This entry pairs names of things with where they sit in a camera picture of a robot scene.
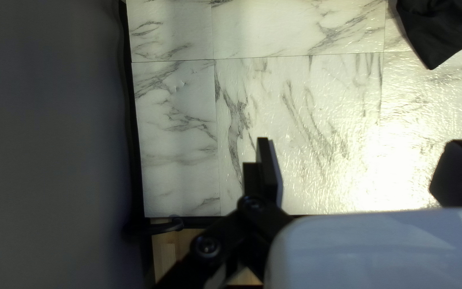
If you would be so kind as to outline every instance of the black bracket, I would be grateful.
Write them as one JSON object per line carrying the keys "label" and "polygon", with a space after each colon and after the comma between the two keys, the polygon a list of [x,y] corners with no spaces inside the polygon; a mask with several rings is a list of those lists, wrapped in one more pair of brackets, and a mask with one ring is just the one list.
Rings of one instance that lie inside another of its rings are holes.
{"label": "black bracket", "polygon": [[254,163],[244,163],[244,195],[237,209],[217,220],[155,289],[221,288],[244,266],[263,281],[270,245],[293,220],[281,208],[282,180],[274,144],[258,138]]}

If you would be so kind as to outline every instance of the black plastic part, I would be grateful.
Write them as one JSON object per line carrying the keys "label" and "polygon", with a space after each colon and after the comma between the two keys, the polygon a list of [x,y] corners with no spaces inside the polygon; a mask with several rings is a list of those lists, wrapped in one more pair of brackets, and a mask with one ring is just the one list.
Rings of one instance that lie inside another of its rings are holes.
{"label": "black plastic part", "polygon": [[257,162],[243,164],[244,196],[237,210],[211,220],[155,289],[222,288],[243,266],[263,281],[270,245],[293,217],[280,208],[282,182],[272,142],[258,138],[257,149]]}
{"label": "black plastic part", "polygon": [[256,163],[258,164],[261,180],[260,194],[281,207],[283,188],[281,173],[276,151],[274,150],[274,143],[266,137],[258,137]]}
{"label": "black plastic part", "polygon": [[446,144],[429,191],[443,207],[462,207],[462,140]]}

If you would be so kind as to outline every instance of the black cloth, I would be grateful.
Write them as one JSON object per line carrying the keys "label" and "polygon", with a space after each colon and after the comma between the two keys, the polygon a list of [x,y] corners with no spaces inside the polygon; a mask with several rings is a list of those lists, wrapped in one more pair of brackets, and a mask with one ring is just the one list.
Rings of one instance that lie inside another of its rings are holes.
{"label": "black cloth", "polygon": [[397,12],[428,69],[462,49],[462,0],[399,0]]}

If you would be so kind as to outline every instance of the floor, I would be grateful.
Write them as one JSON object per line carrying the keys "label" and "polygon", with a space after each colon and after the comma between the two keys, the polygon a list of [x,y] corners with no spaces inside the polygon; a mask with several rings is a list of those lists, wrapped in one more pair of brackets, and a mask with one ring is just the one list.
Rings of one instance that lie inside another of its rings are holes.
{"label": "floor", "polygon": [[255,139],[289,214],[438,207],[462,51],[434,70],[385,0],[127,0],[146,216],[226,215]]}

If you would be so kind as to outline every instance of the black fabric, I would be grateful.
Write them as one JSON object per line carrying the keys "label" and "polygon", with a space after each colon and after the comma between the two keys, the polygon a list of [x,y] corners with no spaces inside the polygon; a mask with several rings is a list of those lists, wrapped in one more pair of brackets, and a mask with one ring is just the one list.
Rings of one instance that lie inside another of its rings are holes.
{"label": "black fabric", "polygon": [[428,69],[462,49],[462,0],[398,0],[397,12]]}
{"label": "black fabric", "polygon": [[143,288],[117,0],[0,0],[0,289]]}
{"label": "black fabric", "polygon": [[429,191],[444,207],[462,207],[462,140],[446,144]]}

